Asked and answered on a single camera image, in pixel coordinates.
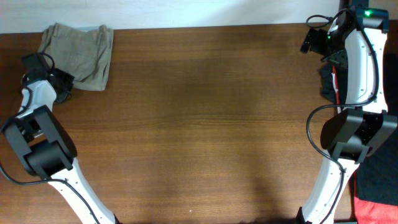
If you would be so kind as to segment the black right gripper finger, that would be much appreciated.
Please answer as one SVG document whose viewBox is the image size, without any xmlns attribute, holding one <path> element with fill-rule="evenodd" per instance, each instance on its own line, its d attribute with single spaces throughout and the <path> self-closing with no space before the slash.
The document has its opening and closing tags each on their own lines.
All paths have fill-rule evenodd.
<svg viewBox="0 0 398 224">
<path fill-rule="evenodd" d="M 312 37 L 313 37 L 313 30 L 310 29 L 300 48 L 301 53 L 306 54 L 310 50 L 310 47 L 312 46 Z"/>
<path fill-rule="evenodd" d="M 331 55 L 325 56 L 321 58 L 321 62 L 327 62 L 331 63 L 332 65 L 336 67 L 340 67 L 342 69 L 348 69 L 348 55 L 347 51 L 344 50 L 339 50 Z"/>
</svg>

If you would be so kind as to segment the khaki shorts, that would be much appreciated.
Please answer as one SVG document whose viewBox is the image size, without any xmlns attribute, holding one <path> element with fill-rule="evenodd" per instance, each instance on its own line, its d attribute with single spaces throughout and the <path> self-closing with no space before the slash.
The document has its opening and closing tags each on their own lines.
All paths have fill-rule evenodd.
<svg viewBox="0 0 398 224">
<path fill-rule="evenodd" d="M 56 23 L 43 31 L 39 52 L 50 55 L 55 67 L 74 77 L 73 87 L 104 91 L 109 78 L 114 30 L 105 25 L 78 30 Z"/>
</svg>

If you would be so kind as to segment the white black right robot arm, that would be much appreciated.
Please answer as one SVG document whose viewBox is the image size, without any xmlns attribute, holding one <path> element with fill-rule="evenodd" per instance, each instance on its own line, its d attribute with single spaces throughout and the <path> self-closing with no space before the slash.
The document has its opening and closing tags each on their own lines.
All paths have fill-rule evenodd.
<svg viewBox="0 0 398 224">
<path fill-rule="evenodd" d="M 335 209 L 350 177 L 397 129 L 389 115 L 383 89 L 383 55 L 389 32 L 389 13 L 369 7 L 368 1 L 340 1 L 339 11 L 322 25 L 310 26 L 300 48 L 316 52 L 322 61 L 348 71 L 346 98 L 335 103 L 338 113 L 322 128 L 323 157 L 314 188 L 296 223 L 333 223 Z"/>
</svg>

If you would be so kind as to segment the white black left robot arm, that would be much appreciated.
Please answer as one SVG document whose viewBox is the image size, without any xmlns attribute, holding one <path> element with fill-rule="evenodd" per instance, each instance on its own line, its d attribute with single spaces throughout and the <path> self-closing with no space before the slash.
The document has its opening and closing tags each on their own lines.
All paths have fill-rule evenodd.
<svg viewBox="0 0 398 224">
<path fill-rule="evenodd" d="M 55 104 L 71 96 L 74 77 L 56 68 L 44 52 L 26 55 L 22 63 L 27 71 L 21 79 L 21 107 L 5 121 L 1 133 L 25 171 L 38 179 L 21 182 L 4 169 L 2 174 L 17 185 L 51 185 L 82 223 L 118 223 L 85 179 L 76 146 L 52 112 Z"/>
</svg>

